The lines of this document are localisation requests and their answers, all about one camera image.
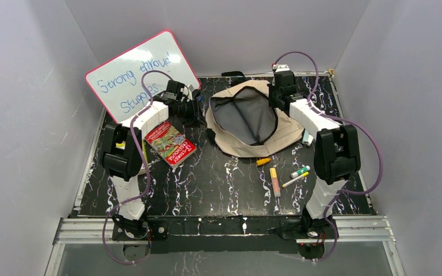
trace wall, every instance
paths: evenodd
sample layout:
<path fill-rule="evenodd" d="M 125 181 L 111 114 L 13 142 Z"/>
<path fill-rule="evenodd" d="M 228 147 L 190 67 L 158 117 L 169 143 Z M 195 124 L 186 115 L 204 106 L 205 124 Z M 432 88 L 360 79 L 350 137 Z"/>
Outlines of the wall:
<path fill-rule="evenodd" d="M 336 68 L 344 114 L 378 138 L 386 170 L 371 194 L 407 275 L 442 275 L 442 1 L 377 1 Z M 363 142 L 363 173 L 377 173 Z"/>
<path fill-rule="evenodd" d="M 268 72 L 294 50 L 308 52 L 320 69 L 334 68 L 369 0 L 66 2 L 100 63 L 170 29 L 202 76 Z M 285 61 L 314 71 L 303 57 Z"/>
<path fill-rule="evenodd" d="M 97 66 L 63 1 L 0 0 L 0 275 L 43 275 L 97 129 Z"/>

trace orange marker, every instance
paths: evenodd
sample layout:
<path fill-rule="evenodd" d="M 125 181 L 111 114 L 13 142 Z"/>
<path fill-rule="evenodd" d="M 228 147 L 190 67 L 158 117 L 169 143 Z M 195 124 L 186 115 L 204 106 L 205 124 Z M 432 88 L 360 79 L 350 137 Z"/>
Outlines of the orange marker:
<path fill-rule="evenodd" d="M 275 168 L 270 168 L 270 177 L 272 178 L 273 195 L 280 197 L 279 180 L 277 179 L 277 171 L 275 171 Z"/>
<path fill-rule="evenodd" d="M 270 160 L 271 160 L 270 158 L 263 158 L 263 159 L 257 160 L 257 166 L 265 165 L 268 162 L 270 162 Z"/>

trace black marble table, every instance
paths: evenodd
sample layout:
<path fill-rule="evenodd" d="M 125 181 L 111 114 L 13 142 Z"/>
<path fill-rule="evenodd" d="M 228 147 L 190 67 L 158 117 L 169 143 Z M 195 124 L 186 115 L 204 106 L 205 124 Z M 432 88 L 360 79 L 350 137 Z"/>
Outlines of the black marble table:
<path fill-rule="evenodd" d="M 201 78 L 203 111 L 207 110 L 208 99 L 216 92 L 230 85 L 230 78 Z M 308 93 L 314 85 L 315 77 L 297 78 L 301 91 Z M 316 106 L 327 114 L 339 116 L 333 95 L 331 79 L 319 79 L 316 93 Z M 106 114 L 105 124 L 112 121 Z M 299 181 L 286 189 L 281 188 L 281 197 L 275 199 L 270 183 L 269 169 L 277 168 L 279 183 L 291 179 L 290 173 L 309 165 L 313 167 L 314 147 L 305 147 L 300 142 L 271 156 L 272 161 L 261 167 L 255 158 L 236 158 L 220 151 L 212 144 L 205 127 L 186 128 L 182 119 L 170 117 L 169 121 L 187 139 L 197 146 L 197 151 L 176 169 L 163 161 L 148 146 L 151 168 L 152 189 L 144 198 L 149 216 L 281 216 L 300 214 L 309 200 L 315 185 L 315 174 L 311 171 L 304 181 Z M 112 182 L 98 165 L 98 149 L 86 180 L 81 206 L 71 216 L 104 217 L 106 212 L 117 204 Z M 140 176 L 140 191 L 145 188 L 145 177 Z M 346 184 L 347 189 L 362 191 L 358 176 Z M 334 214 L 375 214 L 367 197 L 341 194 L 333 209 Z"/>

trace beige bag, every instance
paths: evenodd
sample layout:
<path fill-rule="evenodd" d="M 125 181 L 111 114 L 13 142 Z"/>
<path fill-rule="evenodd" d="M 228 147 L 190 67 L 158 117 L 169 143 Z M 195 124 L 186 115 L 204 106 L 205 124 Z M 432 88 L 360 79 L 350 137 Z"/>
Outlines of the beige bag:
<path fill-rule="evenodd" d="M 223 152 L 267 157 L 301 139 L 304 128 L 281 110 L 269 107 L 267 84 L 265 80 L 242 82 L 209 99 L 208 133 L 214 133 Z"/>

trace red book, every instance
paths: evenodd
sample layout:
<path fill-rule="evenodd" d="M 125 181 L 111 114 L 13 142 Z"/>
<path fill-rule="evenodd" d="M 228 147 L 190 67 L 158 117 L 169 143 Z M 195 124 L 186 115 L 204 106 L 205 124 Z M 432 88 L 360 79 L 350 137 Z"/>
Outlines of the red book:
<path fill-rule="evenodd" d="M 156 127 L 148 133 L 145 140 L 172 168 L 176 168 L 196 151 L 196 146 L 170 122 L 163 122 Z"/>

